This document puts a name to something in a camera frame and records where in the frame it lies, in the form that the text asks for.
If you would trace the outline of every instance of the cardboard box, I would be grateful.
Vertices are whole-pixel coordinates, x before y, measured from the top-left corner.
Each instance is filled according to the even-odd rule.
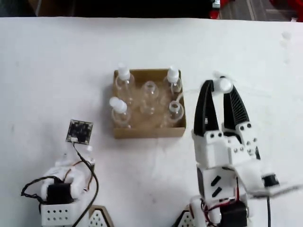
[[[133,128],[119,128],[114,123],[114,137],[116,139],[126,138],[161,138],[161,137],[181,137],[186,129],[186,112],[184,106],[184,98],[182,97],[180,103],[184,108],[184,116],[178,122],[174,128],[160,128],[161,120],[163,119],[163,113],[161,111],[156,112],[152,116],[144,116],[140,113],[140,91],[142,85],[151,80],[156,83],[159,90],[163,89],[163,80],[167,75],[168,69],[155,69],[155,70],[130,70],[133,74],[136,90],[134,95],[134,106],[132,110]],[[118,71],[114,72],[113,83],[113,96],[117,96],[117,90],[115,87],[115,79],[118,76]]]

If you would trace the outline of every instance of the small circuit board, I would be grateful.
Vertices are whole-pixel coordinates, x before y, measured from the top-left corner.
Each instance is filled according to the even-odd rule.
[[[77,138],[80,144],[89,145],[93,123],[71,120],[70,127],[66,136],[66,141],[71,142],[72,138]]]

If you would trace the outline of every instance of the white tabletop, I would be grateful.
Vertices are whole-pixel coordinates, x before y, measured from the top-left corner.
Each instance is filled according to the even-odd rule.
[[[190,131],[199,88],[214,71],[234,80],[258,130],[262,159],[281,181],[300,177],[302,54],[300,23],[0,18],[1,225],[40,225],[37,201],[20,197],[21,189],[71,148],[66,133],[70,119],[78,119],[94,122],[95,204],[106,206],[116,227],[171,226],[198,194]],[[182,138],[113,139],[107,102],[119,62],[180,68]],[[272,226],[302,226],[302,201],[302,192],[272,200]],[[267,226],[266,219],[260,201],[255,226]]]

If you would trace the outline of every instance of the empty bottle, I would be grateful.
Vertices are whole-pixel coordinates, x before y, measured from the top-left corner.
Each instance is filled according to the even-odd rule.
[[[112,119],[116,125],[120,128],[131,128],[131,112],[127,104],[117,97],[110,98],[109,104],[113,108]]]
[[[170,102],[168,109],[164,113],[160,128],[171,128],[177,126],[184,115],[184,108],[177,101]]]
[[[124,64],[118,65],[118,76],[115,81],[118,92],[118,97],[122,99],[127,105],[132,105],[134,101],[134,76]]]
[[[152,81],[147,81],[141,88],[142,99],[140,111],[143,114],[152,115],[158,105],[159,90],[157,85]]]
[[[161,94],[160,103],[167,106],[172,100],[175,100],[182,89],[182,82],[179,78],[179,70],[171,66],[167,76],[163,80],[164,90]]]

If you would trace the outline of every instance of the wire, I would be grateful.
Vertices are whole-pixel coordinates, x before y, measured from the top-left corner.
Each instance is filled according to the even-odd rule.
[[[87,160],[84,159],[84,157],[82,157],[82,155],[76,149],[74,142],[72,142],[72,146],[76,150],[77,155],[79,156],[79,158],[81,159],[81,161],[84,162],[84,164],[91,171],[91,174],[93,175],[93,177],[95,178],[95,181],[96,181],[96,192],[95,192],[95,195],[92,198],[92,200],[90,201],[90,203],[87,205],[86,209],[82,212],[82,214],[79,216],[79,218],[76,220],[76,222],[72,225],[72,227],[76,227],[78,225],[78,223],[81,221],[81,219],[84,217],[84,215],[87,213],[87,211],[90,209],[90,207],[92,206],[93,202],[95,201],[95,199],[97,197],[97,194],[98,194],[98,191],[99,191],[99,182],[98,182],[98,178],[97,178],[97,176],[96,176],[96,174],[94,172],[93,167],[90,165],[90,163]]]
[[[270,212],[270,198],[269,197],[267,197],[267,219],[268,219],[267,227],[271,227],[271,212]]]
[[[37,199],[37,200],[39,201],[39,213],[40,213],[40,214],[41,214],[41,204],[46,204],[46,201],[44,201],[44,200],[43,200],[40,196],[38,196],[36,193],[31,195],[31,194],[25,193],[25,191],[26,191],[26,189],[27,189],[29,186],[31,186],[31,185],[33,185],[33,184],[39,182],[39,181],[45,180],[45,179],[53,179],[53,180],[54,180],[54,183],[63,183],[63,181],[62,181],[60,178],[56,177],[56,176],[43,176],[43,177],[40,177],[40,178],[38,178],[38,179],[35,179],[35,180],[31,181],[30,183],[27,183],[27,184],[23,187],[23,189],[22,189],[22,191],[21,191],[21,196],[25,196],[25,197],[32,198],[32,199]]]

